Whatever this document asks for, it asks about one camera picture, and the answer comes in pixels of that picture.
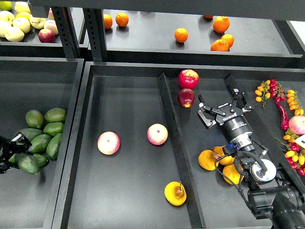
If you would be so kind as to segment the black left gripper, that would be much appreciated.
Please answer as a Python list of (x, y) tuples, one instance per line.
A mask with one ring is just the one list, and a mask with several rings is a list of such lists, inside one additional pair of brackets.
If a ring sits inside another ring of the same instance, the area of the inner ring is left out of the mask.
[(32, 146), (30, 140), (22, 133), (18, 132), (11, 140), (0, 137), (0, 173), (5, 174), (8, 170), (15, 168), (19, 169), (16, 163), (12, 163), (9, 159), (13, 156), (14, 143), (20, 150), (27, 152)]

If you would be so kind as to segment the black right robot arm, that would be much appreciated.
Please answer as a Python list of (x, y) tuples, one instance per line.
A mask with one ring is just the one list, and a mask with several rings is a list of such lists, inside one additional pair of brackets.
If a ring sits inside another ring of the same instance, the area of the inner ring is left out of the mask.
[(256, 219), (270, 219), (274, 229), (303, 229), (304, 195), (283, 175), (282, 166), (265, 158), (268, 148), (252, 138), (253, 129), (244, 115), (252, 109), (247, 93), (228, 80), (225, 85), (233, 98), (230, 103), (213, 108), (198, 96), (198, 117), (207, 129), (219, 126), (227, 141), (224, 155), (216, 162), (233, 156), (233, 168), (240, 177), (235, 183), (223, 170), (219, 173), (237, 189)]

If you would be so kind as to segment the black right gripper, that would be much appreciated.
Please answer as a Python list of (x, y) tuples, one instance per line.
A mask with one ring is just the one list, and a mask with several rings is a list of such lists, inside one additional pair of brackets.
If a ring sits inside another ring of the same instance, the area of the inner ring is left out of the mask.
[(243, 113), (250, 112), (253, 106), (245, 91), (240, 91), (232, 83), (225, 85), (233, 97), (232, 103), (223, 104), (216, 109), (207, 106), (203, 97), (198, 95), (200, 103), (197, 115), (206, 129), (218, 124), (228, 143), (250, 145), (253, 129)]

